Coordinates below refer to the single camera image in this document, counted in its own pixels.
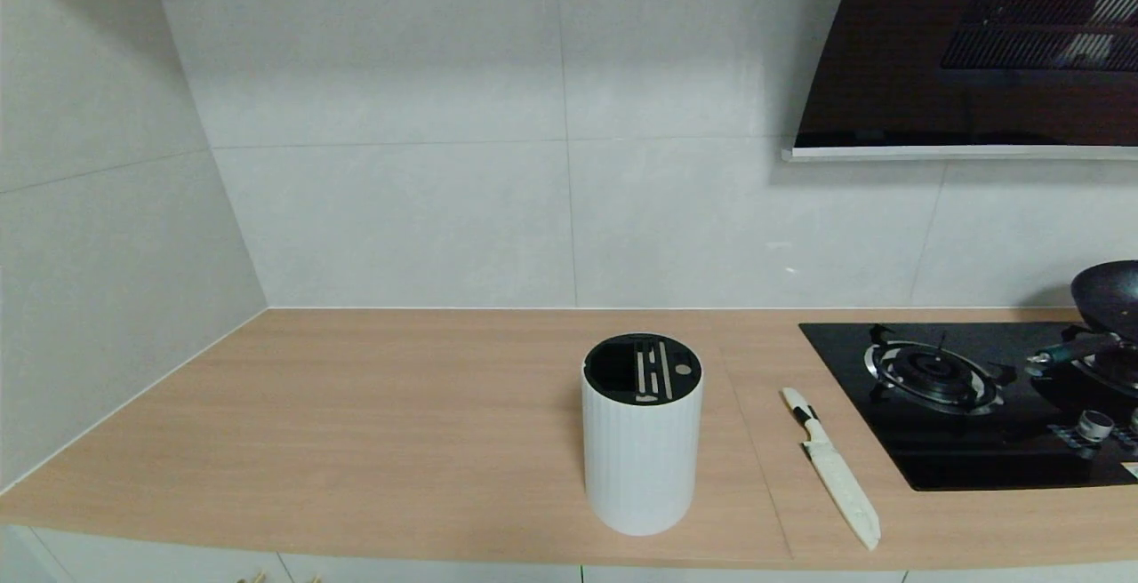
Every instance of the black wok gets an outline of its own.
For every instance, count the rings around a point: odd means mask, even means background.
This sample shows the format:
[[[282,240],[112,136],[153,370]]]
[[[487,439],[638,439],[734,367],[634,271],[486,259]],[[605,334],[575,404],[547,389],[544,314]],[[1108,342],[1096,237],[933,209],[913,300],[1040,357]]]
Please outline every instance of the black wok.
[[[1079,272],[1071,281],[1071,297],[1095,336],[1040,350],[1030,361],[1066,363],[1138,344],[1138,261],[1112,261]]]

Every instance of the wooden countertop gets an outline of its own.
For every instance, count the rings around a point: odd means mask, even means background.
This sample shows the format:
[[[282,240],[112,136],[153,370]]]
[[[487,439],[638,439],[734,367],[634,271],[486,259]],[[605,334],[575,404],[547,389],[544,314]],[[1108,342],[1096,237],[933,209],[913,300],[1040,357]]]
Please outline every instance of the wooden countertop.
[[[914,492],[801,321],[1070,311],[269,311],[0,498],[0,523],[330,556],[930,569],[1138,559],[1138,487]],[[670,335],[706,371],[695,500],[630,537],[584,492],[583,355]],[[881,516],[867,552],[798,442],[801,389]]]

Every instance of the kitchen knife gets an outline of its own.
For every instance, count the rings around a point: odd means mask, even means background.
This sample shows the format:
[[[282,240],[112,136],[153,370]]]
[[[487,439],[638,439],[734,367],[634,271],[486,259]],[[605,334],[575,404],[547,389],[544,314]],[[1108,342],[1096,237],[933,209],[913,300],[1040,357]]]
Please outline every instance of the kitchen knife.
[[[810,440],[802,443],[802,446],[806,447],[814,469],[822,477],[822,483],[838,503],[838,509],[846,517],[846,523],[850,524],[866,548],[871,550],[876,548],[881,541],[881,520],[877,518],[877,511],[873,509],[873,503],[866,498],[857,478],[853,478],[846,459],[830,442],[826,430],[822,429],[814,408],[793,387],[784,387],[782,394],[794,418],[810,433]]]

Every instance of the wok handle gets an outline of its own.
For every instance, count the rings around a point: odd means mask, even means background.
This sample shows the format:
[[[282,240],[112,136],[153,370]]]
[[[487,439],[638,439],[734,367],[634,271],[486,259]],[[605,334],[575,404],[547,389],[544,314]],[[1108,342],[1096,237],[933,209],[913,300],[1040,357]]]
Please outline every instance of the wok handle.
[[[1028,356],[1028,361],[1041,366],[1057,366],[1059,363],[1070,363],[1070,361],[1083,359],[1091,354],[1098,354],[1099,352],[1118,350],[1121,345],[1122,339],[1114,334],[1082,336],[1069,343],[1044,347],[1031,356]]]

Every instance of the black range hood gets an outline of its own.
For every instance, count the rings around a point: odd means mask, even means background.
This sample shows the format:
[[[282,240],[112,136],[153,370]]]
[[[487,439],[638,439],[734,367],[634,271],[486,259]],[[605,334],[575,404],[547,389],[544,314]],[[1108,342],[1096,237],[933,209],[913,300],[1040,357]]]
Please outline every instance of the black range hood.
[[[1138,159],[1138,0],[842,0],[784,156]]]

